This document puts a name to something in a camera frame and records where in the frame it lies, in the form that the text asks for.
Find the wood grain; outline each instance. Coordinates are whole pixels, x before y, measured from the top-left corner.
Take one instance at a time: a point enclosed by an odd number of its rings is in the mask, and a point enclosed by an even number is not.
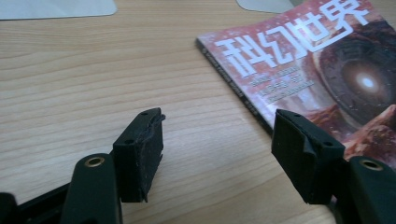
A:
[[[334,223],[304,204],[267,133],[194,46],[196,36],[275,14],[226,0],[116,0],[108,17],[0,21],[0,191],[23,203],[109,152],[161,107],[163,161],[149,203],[124,223]],[[373,0],[392,25],[392,0]]]

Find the magazine cover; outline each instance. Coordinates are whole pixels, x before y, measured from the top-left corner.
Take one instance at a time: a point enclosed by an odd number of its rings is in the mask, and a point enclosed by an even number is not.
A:
[[[196,44],[270,133],[277,108],[304,115],[396,169],[396,32],[366,0],[311,0]]]

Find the wooden table surface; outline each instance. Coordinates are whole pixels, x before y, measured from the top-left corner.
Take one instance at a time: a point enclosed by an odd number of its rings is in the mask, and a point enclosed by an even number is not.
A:
[[[372,0],[393,26],[393,0]],[[163,160],[124,223],[334,223],[304,204],[271,139],[194,45],[275,14],[234,0],[116,0],[113,16],[0,21],[0,191],[24,203],[160,107]]]

